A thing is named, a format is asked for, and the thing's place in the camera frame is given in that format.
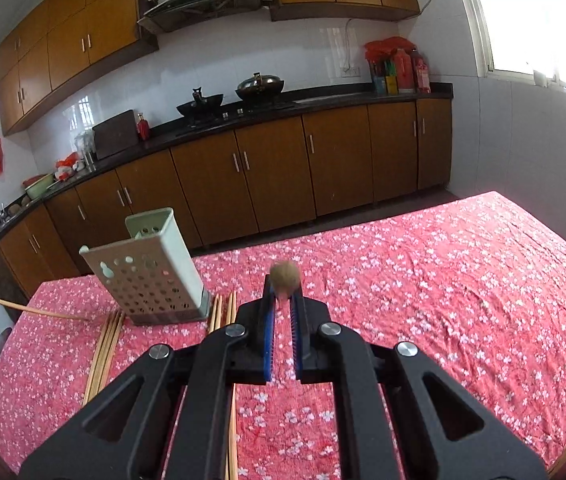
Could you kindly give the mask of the wooden chopstick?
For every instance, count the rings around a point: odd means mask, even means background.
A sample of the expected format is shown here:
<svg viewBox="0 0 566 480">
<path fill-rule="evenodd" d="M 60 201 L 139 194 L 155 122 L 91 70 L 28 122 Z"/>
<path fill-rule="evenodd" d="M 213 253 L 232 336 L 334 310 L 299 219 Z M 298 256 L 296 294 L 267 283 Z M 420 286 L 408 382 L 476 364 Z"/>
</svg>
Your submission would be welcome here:
<svg viewBox="0 0 566 480">
<path fill-rule="evenodd" d="M 291 260 L 278 261 L 271 266 L 269 278 L 277 305 L 285 307 L 300 288 L 299 267 Z"/>
<path fill-rule="evenodd" d="M 96 354 L 94 355 L 93 370 L 91 372 L 88 393 L 86 394 L 87 401 L 93 399 L 108 382 L 108 373 L 110 372 L 124 319 L 125 315 L 120 310 L 111 312 L 108 315 L 99 339 Z"/>
<path fill-rule="evenodd" d="M 225 312 L 225 324 L 230 325 L 235 322 L 236 310 L 236 292 L 231 292 L 229 295 L 227 312 Z M 225 475 L 225 478 L 229 480 L 237 480 L 239 479 L 239 473 L 237 472 L 235 388 L 232 388 L 231 390 L 231 406 L 229 415 L 227 474 Z"/>
<path fill-rule="evenodd" d="M 207 334 L 213 333 L 215 330 L 219 330 L 223 326 L 223 296 L 216 295 L 213 297 L 213 303 L 211 304 Z"/>
<path fill-rule="evenodd" d="M 86 405 L 108 381 L 108 371 L 120 329 L 120 311 L 108 313 L 94 349 L 82 404 Z"/>
<path fill-rule="evenodd" d="M 0 299 L 0 306 L 15 311 L 27 312 L 41 316 L 48 316 L 49 318 L 64 318 L 64 320 L 86 321 L 86 322 L 90 321 L 90 318 L 85 318 L 84 316 L 35 309 L 27 306 L 22 306 L 21 304 L 16 304 L 15 302 L 6 301 L 3 299 Z"/>
<path fill-rule="evenodd" d="M 102 390 L 108 384 L 108 374 L 110 374 L 116 344 L 118 338 L 120 338 L 120 330 L 122 329 L 124 322 L 125 313 L 123 311 L 117 311 L 113 318 L 110 338 L 108 338 L 108 342 L 105 344 L 105 356 L 101 367 L 99 390 Z"/>
</svg>

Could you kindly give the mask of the red oil bottle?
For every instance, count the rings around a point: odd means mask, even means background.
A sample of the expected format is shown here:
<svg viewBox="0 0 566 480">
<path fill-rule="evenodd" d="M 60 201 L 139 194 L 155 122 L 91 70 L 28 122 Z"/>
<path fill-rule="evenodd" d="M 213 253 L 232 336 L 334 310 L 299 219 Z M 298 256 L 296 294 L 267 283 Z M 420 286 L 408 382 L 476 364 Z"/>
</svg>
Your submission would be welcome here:
<svg viewBox="0 0 566 480">
<path fill-rule="evenodd" d="M 417 85 L 417 91 L 420 93 L 430 93 L 432 89 L 430 88 L 429 80 L 429 67 L 417 49 L 411 52 L 411 61 L 414 74 L 414 82 Z"/>
<path fill-rule="evenodd" d="M 411 56 L 403 49 L 398 49 L 394 55 L 397 86 L 400 94 L 414 93 L 414 76 Z"/>
</svg>

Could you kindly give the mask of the wooden lower kitchen cabinets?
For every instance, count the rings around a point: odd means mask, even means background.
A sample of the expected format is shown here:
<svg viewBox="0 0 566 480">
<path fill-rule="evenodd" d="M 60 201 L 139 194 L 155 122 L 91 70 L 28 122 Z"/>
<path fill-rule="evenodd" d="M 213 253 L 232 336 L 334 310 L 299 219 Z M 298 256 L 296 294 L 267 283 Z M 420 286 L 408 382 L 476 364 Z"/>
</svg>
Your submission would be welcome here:
<svg viewBox="0 0 566 480">
<path fill-rule="evenodd" d="M 85 174 L 0 231 L 0 296 L 85 274 L 84 245 L 127 234 L 129 214 L 169 207 L 191 249 L 297 226 L 449 182 L 452 102 L 442 96 L 289 113 L 188 132 Z"/>
</svg>

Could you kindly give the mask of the black kitchen countertop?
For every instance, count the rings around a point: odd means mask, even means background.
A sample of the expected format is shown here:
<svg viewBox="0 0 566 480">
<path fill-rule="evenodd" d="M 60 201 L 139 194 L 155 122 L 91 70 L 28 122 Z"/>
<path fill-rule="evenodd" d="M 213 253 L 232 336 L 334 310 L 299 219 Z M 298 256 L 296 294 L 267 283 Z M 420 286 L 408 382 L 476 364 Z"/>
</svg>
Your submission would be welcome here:
<svg viewBox="0 0 566 480">
<path fill-rule="evenodd" d="M 399 103 L 420 99 L 449 99 L 454 97 L 453 84 L 448 81 L 434 81 L 428 93 L 397 94 L 397 96 L 384 96 L 375 91 L 371 82 L 363 84 L 335 84 L 335 86 L 312 87 L 285 91 L 277 102 L 261 107 L 250 107 L 243 102 L 232 102 L 221 106 L 220 116 L 208 122 L 192 124 L 185 118 L 164 122 L 149 129 L 151 137 L 145 142 L 126 148 L 108 158 L 98 160 L 91 169 L 76 172 L 67 181 L 52 185 L 44 195 L 33 200 L 15 216 L 0 224 L 0 238 L 8 234 L 10 229 L 16 227 L 18 222 L 24 220 L 38 206 L 48 202 L 51 198 L 87 182 L 105 172 L 112 171 L 120 166 L 135 162 L 145 156 L 168 150 L 174 146 L 206 138 L 213 134 L 223 133 L 237 128 L 245 128 L 264 122 L 273 122 L 283 118 L 299 116 L 321 110 L 333 110 L 339 107 L 356 106 L 363 104 Z"/>
</svg>

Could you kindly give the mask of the wooden chopstick on table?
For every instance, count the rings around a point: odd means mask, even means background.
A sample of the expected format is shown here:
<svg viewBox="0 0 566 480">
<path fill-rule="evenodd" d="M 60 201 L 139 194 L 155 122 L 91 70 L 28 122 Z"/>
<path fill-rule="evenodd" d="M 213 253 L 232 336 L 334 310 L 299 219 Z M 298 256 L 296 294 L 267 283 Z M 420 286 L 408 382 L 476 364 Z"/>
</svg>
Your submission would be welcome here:
<svg viewBox="0 0 566 480">
<path fill-rule="evenodd" d="M 110 374 L 116 344 L 118 338 L 120 338 L 120 330 L 122 329 L 124 322 L 125 313 L 123 311 L 117 311 L 113 318 L 110 338 L 108 338 L 108 342 L 105 344 L 105 356 L 101 367 L 99 390 L 102 390 L 108 384 L 108 374 Z"/>
<path fill-rule="evenodd" d="M 108 371 L 120 329 L 120 311 L 108 313 L 94 349 L 82 404 L 86 405 L 108 381 Z"/>
<path fill-rule="evenodd" d="M 99 339 L 96 354 L 94 355 L 93 370 L 91 372 L 88 393 L 86 394 L 87 401 L 93 399 L 108 382 L 108 373 L 110 372 L 124 319 L 125 315 L 120 310 L 111 312 L 108 315 Z"/>
</svg>

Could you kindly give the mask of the wooden chopstick under gripper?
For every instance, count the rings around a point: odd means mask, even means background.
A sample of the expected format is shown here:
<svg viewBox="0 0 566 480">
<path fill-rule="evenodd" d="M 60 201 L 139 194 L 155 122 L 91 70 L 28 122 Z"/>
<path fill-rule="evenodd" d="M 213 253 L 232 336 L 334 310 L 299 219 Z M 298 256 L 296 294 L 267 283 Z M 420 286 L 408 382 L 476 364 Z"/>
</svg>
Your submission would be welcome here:
<svg viewBox="0 0 566 480">
<path fill-rule="evenodd" d="M 215 330 L 219 330 L 223 326 L 223 296 L 216 295 L 213 297 L 213 303 L 211 304 L 207 334 L 213 333 Z"/>
<path fill-rule="evenodd" d="M 236 292 L 231 292 L 229 295 L 227 312 L 225 312 L 225 324 L 230 325 L 235 322 L 236 310 Z M 239 473 L 237 472 L 235 388 L 232 388 L 231 390 L 231 406 L 229 415 L 227 474 L 225 475 L 225 478 L 229 480 L 237 480 L 239 479 Z"/>
</svg>

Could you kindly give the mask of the red floral tablecloth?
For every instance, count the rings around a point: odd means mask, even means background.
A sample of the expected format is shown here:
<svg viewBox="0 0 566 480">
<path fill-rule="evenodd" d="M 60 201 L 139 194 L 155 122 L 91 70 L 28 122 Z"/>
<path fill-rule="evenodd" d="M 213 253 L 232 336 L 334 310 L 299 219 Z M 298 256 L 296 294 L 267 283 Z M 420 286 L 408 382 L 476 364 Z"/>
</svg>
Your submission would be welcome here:
<svg viewBox="0 0 566 480">
<path fill-rule="evenodd" d="M 566 240 L 498 193 L 198 257 L 214 294 L 258 298 L 292 260 L 308 297 L 365 340 L 414 342 L 547 464 L 566 448 Z M 0 457 L 18 469 L 82 407 L 114 300 L 42 284 L 0 354 Z"/>
</svg>

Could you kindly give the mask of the white perforated utensil holder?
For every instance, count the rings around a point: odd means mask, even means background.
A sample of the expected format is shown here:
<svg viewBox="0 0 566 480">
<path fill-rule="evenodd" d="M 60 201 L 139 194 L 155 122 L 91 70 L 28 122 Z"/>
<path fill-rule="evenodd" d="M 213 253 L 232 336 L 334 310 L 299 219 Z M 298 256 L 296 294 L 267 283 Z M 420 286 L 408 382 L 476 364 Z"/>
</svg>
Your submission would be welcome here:
<svg viewBox="0 0 566 480">
<path fill-rule="evenodd" d="M 199 276 L 170 207 L 131 214 L 129 233 L 99 247 L 80 247 L 94 275 L 136 325 L 204 321 L 211 295 Z"/>
</svg>

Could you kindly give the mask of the green bowl on counter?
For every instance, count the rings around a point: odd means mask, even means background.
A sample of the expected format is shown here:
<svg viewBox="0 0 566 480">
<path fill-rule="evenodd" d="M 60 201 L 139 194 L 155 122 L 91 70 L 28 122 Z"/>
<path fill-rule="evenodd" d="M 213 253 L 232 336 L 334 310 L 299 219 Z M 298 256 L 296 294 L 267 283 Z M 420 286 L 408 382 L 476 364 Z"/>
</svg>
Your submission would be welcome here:
<svg viewBox="0 0 566 480">
<path fill-rule="evenodd" d="M 36 177 L 35 180 L 26 185 L 25 193 L 31 200 L 36 200 L 56 182 L 56 177 L 54 174 L 43 174 L 42 176 Z"/>
</svg>

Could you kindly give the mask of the dark wooden cutting board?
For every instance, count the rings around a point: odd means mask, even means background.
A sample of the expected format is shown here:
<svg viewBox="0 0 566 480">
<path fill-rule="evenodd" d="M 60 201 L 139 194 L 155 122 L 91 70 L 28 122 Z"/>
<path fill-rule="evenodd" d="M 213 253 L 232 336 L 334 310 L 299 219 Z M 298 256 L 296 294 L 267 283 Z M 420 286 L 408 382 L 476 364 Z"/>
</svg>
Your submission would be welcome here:
<svg viewBox="0 0 566 480">
<path fill-rule="evenodd" d="M 126 110 L 92 128 L 94 153 L 103 160 L 132 148 L 139 142 L 134 111 Z"/>
</svg>

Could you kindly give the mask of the red bottle on counter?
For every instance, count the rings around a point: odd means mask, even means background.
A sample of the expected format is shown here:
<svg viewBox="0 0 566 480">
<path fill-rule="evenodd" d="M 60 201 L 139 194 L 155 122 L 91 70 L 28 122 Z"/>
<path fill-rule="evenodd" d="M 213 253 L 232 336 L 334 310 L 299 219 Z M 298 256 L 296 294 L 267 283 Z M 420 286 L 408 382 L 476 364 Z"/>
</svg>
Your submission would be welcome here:
<svg viewBox="0 0 566 480">
<path fill-rule="evenodd" d="M 149 140 L 149 123 L 142 113 L 138 114 L 137 129 L 142 141 Z"/>
</svg>

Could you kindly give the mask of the black wok with lid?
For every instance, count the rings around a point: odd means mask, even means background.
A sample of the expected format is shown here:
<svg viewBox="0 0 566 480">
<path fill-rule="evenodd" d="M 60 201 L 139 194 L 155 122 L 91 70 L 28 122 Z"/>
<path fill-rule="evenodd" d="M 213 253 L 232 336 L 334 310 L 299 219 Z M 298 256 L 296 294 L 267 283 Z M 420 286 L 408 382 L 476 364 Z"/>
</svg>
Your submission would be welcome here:
<svg viewBox="0 0 566 480">
<path fill-rule="evenodd" d="M 255 73 L 251 78 L 242 81 L 235 93 L 246 103 L 262 104 L 276 100 L 283 88 L 284 80 L 279 76 Z"/>
</svg>

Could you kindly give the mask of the red plastic bag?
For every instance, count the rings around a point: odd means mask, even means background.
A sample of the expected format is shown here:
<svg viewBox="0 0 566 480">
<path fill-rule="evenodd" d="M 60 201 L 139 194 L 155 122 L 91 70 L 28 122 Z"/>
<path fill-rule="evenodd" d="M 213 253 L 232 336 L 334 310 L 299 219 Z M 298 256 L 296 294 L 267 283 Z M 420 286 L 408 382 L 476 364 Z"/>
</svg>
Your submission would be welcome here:
<svg viewBox="0 0 566 480">
<path fill-rule="evenodd" d="M 364 44 L 364 58 L 370 63 L 380 63 L 389 60 L 399 49 L 411 52 L 416 48 L 417 46 L 409 39 L 401 36 L 392 36 Z"/>
</svg>

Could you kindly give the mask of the wooden upper cabinets left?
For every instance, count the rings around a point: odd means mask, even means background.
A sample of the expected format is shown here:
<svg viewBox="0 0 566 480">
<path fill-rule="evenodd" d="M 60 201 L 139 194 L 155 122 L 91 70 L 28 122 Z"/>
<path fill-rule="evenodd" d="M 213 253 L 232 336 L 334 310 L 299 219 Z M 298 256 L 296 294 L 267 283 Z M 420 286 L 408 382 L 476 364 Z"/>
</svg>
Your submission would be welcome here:
<svg viewBox="0 0 566 480">
<path fill-rule="evenodd" d="M 23 131 L 69 96 L 158 50 L 139 0 L 44 0 L 0 44 L 0 124 Z"/>
</svg>

